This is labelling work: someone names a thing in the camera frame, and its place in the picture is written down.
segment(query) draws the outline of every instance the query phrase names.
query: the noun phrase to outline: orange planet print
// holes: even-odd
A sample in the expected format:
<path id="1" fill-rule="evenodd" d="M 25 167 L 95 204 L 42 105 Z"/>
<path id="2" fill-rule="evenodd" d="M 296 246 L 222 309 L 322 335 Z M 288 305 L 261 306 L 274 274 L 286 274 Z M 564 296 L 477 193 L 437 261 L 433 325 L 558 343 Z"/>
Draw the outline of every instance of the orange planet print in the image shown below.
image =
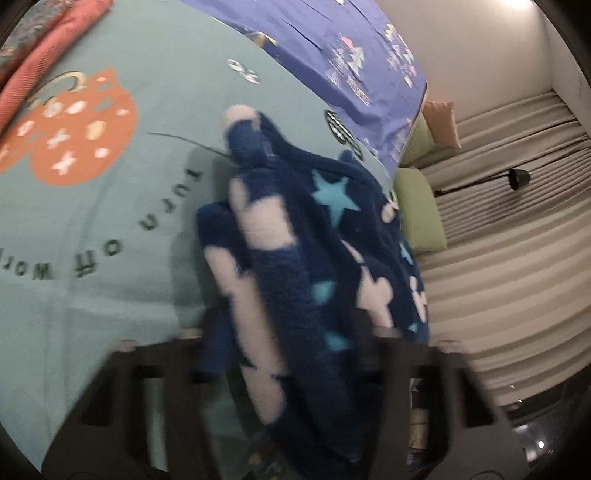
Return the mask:
<path id="1" fill-rule="evenodd" d="M 31 154 L 33 175 L 43 183 L 70 186 L 97 178 L 117 161 L 137 127 L 131 95 L 117 82 L 114 69 L 86 78 L 68 72 L 74 86 L 44 104 L 33 100 L 31 112 L 0 141 L 0 174 Z"/>

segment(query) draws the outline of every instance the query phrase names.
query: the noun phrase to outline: black lamp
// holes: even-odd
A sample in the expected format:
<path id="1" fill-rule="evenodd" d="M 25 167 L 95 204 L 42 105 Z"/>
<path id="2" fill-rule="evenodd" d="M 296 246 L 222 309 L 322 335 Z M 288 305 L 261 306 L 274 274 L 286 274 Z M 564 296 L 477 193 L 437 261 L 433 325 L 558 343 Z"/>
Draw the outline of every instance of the black lamp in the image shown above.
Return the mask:
<path id="1" fill-rule="evenodd" d="M 466 185 L 462 185 L 461 187 L 456 187 L 450 190 L 435 190 L 433 194 L 435 197 L 440 197 L 441 195 L 447 195 L 449 193 L 459 192 L 460 190 L 465 190 L 470 187 L 475 187 L 476 185 L 482 185 L 483 183 L 488 183 L 493 180 L 498 180 L 502 178 L 509 179 L 509 185 L 511 186 L 511 190 L 517 191 L 530 183 L 531 175 L 530 172 L 527 170 L 519 170 L 517 168 L 510 169 L 507 173 L 501 175 L 494 175 L 491 177 L 484 177 L 483 179 L 473 181 Z"/>

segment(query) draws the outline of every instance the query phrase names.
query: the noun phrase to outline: wall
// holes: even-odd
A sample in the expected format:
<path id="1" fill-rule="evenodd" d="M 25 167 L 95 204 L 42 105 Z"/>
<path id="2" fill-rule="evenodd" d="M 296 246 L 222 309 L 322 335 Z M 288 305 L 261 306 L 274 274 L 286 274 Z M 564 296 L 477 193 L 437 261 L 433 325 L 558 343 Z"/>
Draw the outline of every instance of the wall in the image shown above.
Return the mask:
<path id="1" fill-rule="evenodd" d="M 453 100 L 458 120 L 551 90 L 548 40 L 535 4 L 376 1 L 427 74 L 429 99 Z"/>
<path id="2" fill-rule="evenodd" d="M 591 134 L 591 88 L 569 48 L 549 20 L 552 86 L 572 110 L 587 134 Z"/>

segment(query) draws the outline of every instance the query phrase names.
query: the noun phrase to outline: beige curtain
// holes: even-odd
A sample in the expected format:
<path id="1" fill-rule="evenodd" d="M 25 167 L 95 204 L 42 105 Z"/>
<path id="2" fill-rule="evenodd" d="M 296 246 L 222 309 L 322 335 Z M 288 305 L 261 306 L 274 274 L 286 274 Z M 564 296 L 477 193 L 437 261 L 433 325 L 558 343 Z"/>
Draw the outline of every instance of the beige curtain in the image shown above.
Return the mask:
<path id="1" fill-rule="evenodd" d="M 591 140 L 554 92 L 458 125 L 463 149 L 418 164 L 433 189 L 531 172 L 438 198 L 450 248 L 419 255 L 433 342 L 458 341 L 499 404 L 591 363 Z"/>

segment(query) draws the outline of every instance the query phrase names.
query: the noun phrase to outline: orange pillow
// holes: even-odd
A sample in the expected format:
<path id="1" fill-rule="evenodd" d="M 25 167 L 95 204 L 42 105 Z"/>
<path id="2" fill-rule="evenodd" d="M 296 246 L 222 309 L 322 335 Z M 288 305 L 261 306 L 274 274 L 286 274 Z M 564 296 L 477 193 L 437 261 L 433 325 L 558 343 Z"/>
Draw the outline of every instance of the orange pillow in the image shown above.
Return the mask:
<path id="1" fill-rule="evenodd" d="M 453 102 L 425 102 L 423 116 L 436 143 L 455 148 L 462 147 L 457 135 Z"/>

